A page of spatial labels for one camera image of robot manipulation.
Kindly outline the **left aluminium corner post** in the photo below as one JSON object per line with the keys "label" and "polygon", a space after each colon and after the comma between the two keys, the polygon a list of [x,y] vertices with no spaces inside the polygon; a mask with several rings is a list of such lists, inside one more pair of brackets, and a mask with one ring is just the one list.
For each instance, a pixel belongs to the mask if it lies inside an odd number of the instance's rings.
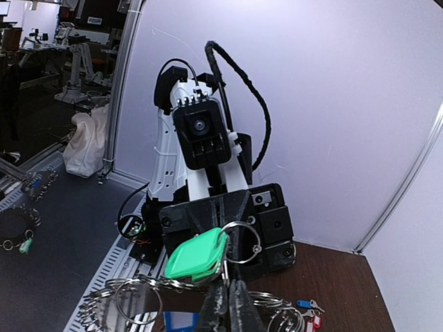
{"label": "left aluminium corner post", "polygon": [[414,158],[413,162],[407,169],[404,177],[396,187],[392,196],[388,199],[382,211],[378,214],[374,222],[368,228],[365,235],[359,240],[357,245],[352,250],[352,253],[361,255],[369,244],[374,240],[377,234],[381,231],[384,225],[388,222],[389,218],[393,215],[394,211],[398,208],[399,204],[405,197],[407,191],[410,189],[414,180],[417,178],[422,167],[424,166],[428,156],[432,152],[440,134],[442,133],[442,104],[439,106],[435,119],[429,134],[422,145],[422,148]]}

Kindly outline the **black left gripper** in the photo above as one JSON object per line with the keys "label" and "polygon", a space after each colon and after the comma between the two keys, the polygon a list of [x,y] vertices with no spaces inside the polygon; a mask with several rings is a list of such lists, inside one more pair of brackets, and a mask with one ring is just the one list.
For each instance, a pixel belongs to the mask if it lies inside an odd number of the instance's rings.
{"label": "black left gripper", "polygon": [[289,208],[277,183],[171,205],[159,216],[168,258],[180,244],[213,228],[228,235],[216,275],[226,265],[233,277],[251,281],[296,260]]}

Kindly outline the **key with red tag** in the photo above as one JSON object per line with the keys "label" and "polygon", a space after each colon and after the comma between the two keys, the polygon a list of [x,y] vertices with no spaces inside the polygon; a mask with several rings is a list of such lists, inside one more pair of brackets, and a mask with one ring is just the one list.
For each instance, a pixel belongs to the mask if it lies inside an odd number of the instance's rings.
{"label": "key with red tag", "polygon": [[308,309],[302,314],[306,319],[304,332],[317,332],[322,325],[322,313],[316,309]]}

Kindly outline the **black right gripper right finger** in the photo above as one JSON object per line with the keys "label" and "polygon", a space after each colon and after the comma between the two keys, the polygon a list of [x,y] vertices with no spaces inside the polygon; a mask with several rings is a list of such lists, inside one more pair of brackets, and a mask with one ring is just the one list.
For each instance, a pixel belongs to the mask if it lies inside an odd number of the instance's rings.
{"label": "black right gripper right finger", "polygon": [[228,305],[229,331],[265,331],[261,317],[243,280],[234,279],[230,283]]}

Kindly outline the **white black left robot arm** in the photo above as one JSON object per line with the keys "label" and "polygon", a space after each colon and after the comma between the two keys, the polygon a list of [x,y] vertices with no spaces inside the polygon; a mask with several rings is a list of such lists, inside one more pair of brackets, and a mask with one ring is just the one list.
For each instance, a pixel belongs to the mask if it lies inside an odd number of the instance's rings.
{"label": "white black left robot arm", "polygon": [[218,232],[227,264],[254,280],[295,263],[293,227],[281,186],[253,184],[251,137],[234,131],[221,96],[213,75],[196,74],[182,59],[161,67],[147,220],[171,261],[186,241]]}

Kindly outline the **spare keyring bundle on floor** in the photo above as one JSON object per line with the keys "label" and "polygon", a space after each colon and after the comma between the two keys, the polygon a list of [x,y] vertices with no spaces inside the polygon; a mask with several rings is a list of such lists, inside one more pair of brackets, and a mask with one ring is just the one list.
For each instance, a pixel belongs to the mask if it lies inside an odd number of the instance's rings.
{"label": "spare keyring bundle on floor", "polygon": [[[55,182],[58,174],[54,169],[28,173],[22,182],[21,191],[37,202],[48,188]],[[21,254],[27,254],[33,244],[36,228],[41,224],[41,217],[35,208],[26,204],[12,205],[1,211],[1,222],[11,224],[17,222],[21,227],[14,235],[1,234],[1,249],[10,252],[17,248]]]}

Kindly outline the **white bag in background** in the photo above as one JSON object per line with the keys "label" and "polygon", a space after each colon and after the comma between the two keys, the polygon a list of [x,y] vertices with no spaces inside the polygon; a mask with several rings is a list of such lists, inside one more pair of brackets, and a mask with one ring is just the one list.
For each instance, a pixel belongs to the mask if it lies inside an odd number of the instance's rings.
{"label": "white bag in background", "polygon": [[63,160],[67,173],[89,178],[103,167],[109,104],[96,107],[91,113],[77,113],[71,118],[76,126],[68,142]]}

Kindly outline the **aluminium front rail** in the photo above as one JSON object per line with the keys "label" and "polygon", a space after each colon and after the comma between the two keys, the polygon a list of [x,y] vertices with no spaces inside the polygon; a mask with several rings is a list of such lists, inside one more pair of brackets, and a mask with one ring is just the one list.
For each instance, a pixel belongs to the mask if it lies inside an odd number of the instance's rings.
{"label": "aluminium front rail", "polygon": [[157,264],[152,266],[139,262],[137,259],[131,257],[129,254],[132,247],[132,243],[122,239],[119,234],[117,235],[107,255],[102,260],[95,275],[91,278],[89,285],[81,295],[63,331],[86,331],[80,324],[80,305],[90,292],[104,288],[105,282],[108,279],[135,277],[139,273],[158,277],[164,271],[163,265],[166,258],[165,248],[162,248]]}

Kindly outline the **key with blue tag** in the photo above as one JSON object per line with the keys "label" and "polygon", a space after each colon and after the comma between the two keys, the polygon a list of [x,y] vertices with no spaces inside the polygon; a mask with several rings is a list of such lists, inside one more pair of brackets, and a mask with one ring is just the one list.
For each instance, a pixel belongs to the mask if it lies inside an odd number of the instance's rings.
{"label": "key with blue tag", "polygon": [[299,308],[305,308],[305,309],[314,309],[317,311],[320,311],[321,313],[324,313],[325,310],[322,309],[315,300],[311,299],[311,300],[302,300],[299,299],[296,301],[296,305]]}

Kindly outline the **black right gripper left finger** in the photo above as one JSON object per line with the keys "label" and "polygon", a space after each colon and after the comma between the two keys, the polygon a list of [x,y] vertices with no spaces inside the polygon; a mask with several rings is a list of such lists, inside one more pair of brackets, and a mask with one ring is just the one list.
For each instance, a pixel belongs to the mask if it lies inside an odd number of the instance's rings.
{"label": "black right gripper left finger", "polygon": [[197,331],[230,331],[229,282],[214,282],[199,312]]}

